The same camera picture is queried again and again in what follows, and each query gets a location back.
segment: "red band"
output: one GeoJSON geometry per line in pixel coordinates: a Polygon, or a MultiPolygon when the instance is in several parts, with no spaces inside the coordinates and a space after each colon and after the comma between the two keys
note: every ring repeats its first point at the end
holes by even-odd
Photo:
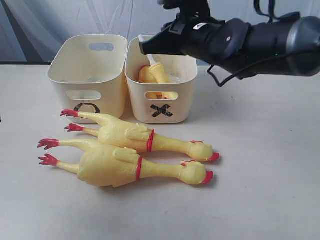
{"type": "Polygon", "coordinates": [[[140,174],[141,174],[141,164],[142,164],[143,157],[140,156],[138,160],[138,164],[136,165],[136,180],[140,180],[140,174]]]}
{"type": "Polygon", "coordinates": [[[149,136],[148,142],[147,142],[147,146],[146,146],[146,150],[148,152],[152,152],[152,144],[154,143],[154,136],[155,136],[155,130],[152,129],[152,132],[149,136]]]}

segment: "white curtain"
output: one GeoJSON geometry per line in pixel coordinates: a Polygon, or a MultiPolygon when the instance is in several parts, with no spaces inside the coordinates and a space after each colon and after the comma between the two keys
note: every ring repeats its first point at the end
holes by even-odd
{"type": "MultiPolygon", "coordinates": [[[[5,0],[44,61],[52,61],[62,44],[81,34],[117,34],[130,41],[138,34],[156,34],[178,10],[164,10],[157,0],[5,0]]],[[[257,16],[254,0],[209,0],[213,17],[266,22],[257,16]]],[[[261,0],[263,10],[268,0],[261,0]]],[[[300,11],[320,17],[318,0],[277,0],[276,15],[300,11]]]]}

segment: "black cable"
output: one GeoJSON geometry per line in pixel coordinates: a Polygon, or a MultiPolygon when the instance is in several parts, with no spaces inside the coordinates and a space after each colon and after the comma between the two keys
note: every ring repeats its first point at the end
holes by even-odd
{"type": "Polygon", "coordinates": [[[239,71],[236,71],[235,73],[233,73],[232,75],[230,75],[229,77],[227,77],[225,80],[223,80],[222,82],[219,82],[217,76],[211,72],[212,68],[214,67],[213,65],[207,70],[207,73],[213,77],[213,79],[215,80],[216,84],[221,88],[223,87],[227,82],[229,82],[230,80],[236,78],[239,74],[242,74],[243,72],[259,65],[259,64],[264,64],[266,62],[269,61],[273,61],[273,60],[279,60],[279,59],[285,59],[294,55],[300,55],[300,54],[307,54],[307,53],[315,53],[314,50],[304,50],[304,51],[297,51],[297,52],[291,52],[291,53],[287,53],[287,54],[283,54],[283,55],[277,55],[277,56],[272,56],[272,57],[268,57],[265,58],[263,60],[257,61],[255,63],[252,63],[242,69],[240,69],[239,71]]]}

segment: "black x mark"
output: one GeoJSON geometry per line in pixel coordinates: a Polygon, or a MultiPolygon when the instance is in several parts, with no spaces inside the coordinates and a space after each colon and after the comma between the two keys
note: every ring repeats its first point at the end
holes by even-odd
{"type": "Polygon", "coordinates": [[[151,108],[156,110],[156,112],[152,115],[152,117],[156,118],[158,117],[160,114],[166,115],[167,117],[172,117],[173,114],[169,111],[167,111],[168,108],[170,108],[170,106],[168,104],[163,105],[162,107],[158,107],[156,105],[151,105],[151,108]]]}

